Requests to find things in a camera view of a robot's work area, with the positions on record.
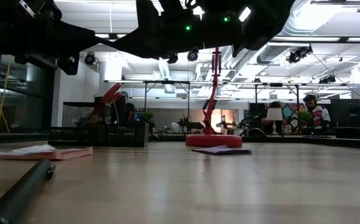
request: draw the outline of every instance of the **person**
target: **person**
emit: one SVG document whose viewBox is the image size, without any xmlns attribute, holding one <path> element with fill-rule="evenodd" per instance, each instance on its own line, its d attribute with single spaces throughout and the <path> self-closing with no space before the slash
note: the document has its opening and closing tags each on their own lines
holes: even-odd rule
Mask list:
<svg viewBox="0 0 360 224">
<path fill-rule="evenodd" d="M 269 108 L 281 108 L 281 106 L 278 101 L 275 101 L 269 105 Z M 263 128 L 264 132 L 266 134 L 271 134 L 274 132 L 274 129 L 272 128 L 274 125 L 274 121 L 270 121 L 267 119 L 267 113 L 268 113 L 268 110 L 265 112 L 264 117 L 261 119 L 261 123 L 262 123 L 262 125 L 264 125 L 264 128 Z M 283 119 L 282 121 L 275 121 L 276 133 L 282 134 L 282 132 L 283 132 L 282 125 L 284 125 L 284 126 L 287 125 L 286 119 Z"/>
<path fill-rule="evenodd" d="M 129 94 L 126 91 L 122 91 L 122 94 L 126 97 L 125 102 L 124 102 L 125 107 L 126 107 L 124 119 L 125 119 L 126 123 L 130 123 L 134 120 L 134 114 L 136 112 L 136 107 L 132 103 L 129 103 Z"/>
<path fill-rule="evenodd" d="M 315 95 L 307 95 L 304 97 L 303 101 L 307 107 L 304 110 L 308 111 L 313 116 L 313 119 L 307 122 L 307 126 L 313 127 L 318 132 L 326 131 L 330 123 L 329 111 L 326 108 L 317 105 Z"/>
</svg>

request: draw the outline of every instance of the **black cylinder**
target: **black cylinder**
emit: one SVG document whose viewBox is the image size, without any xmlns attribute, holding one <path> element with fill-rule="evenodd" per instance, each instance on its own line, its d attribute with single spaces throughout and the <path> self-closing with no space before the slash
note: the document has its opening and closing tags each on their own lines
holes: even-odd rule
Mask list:
<svg viewBox="0 0 360 224">
<path fill-rule="evenodd" d="M 0 198 L 0 223 L 18 223 L 50 169 L 48 159 L 38 161 Z"/>
</svg>

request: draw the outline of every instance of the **white lamp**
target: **white lamp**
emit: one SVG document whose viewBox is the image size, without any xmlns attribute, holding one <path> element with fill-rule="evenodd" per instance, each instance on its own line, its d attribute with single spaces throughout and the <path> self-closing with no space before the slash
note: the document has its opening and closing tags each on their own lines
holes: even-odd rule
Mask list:
<svg viewBox="0 0 360 224">
<path fill-rule="evenodd" d="M 281 121 L 282 118 L 282 109 L 281 108 L 268 108 L 268 114 L 267 114 L 267 118 L 268 121 L 273 121 L 274 123 L 272 124 L 272 129 L 273 129 L 273 133 L 272 134 L 278 134 L 277 133 L 277 127 L 275 125 L 275 121 Z"/>
</svg>

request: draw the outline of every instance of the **red circular base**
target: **red circular base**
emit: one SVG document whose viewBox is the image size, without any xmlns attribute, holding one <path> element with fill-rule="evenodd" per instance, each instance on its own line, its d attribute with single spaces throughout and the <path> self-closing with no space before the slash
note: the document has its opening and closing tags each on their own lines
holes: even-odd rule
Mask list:
<svg viewBox="0 0 360 224">
<path fill-rule="evenodd" d="M 191 134 L 188 135 L 185 144 L 187 146 L 214 147 L 227 145 L 228 147 L 241 147 L 242 137 L 222 134 Z"/>
</svg>

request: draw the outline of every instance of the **black crate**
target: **black crate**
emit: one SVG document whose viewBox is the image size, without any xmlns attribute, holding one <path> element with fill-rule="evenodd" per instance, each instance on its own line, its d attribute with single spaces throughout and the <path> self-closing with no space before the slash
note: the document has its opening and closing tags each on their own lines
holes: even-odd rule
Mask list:
<svg viewBox="0 0 360 224">
<path fill-rule="evenodd" d="M 52 146 L 98 146 L 99 128 L 52 127 L 48 144 Z"/>
<path fill-rule="evenodd" d="M 143 122 L 108 124 L 109 146 L 145 147 L 149 143 L 149 124 Z"/>
<path fill-rule="evenodd" d="M 91 112 L 99 108 L 99 114 L 90 118 Z M 62 126 L 85 127 L 108 122 L 111 116 L 111 105 L 105 103 L 63 102 Z"/>
</svg>

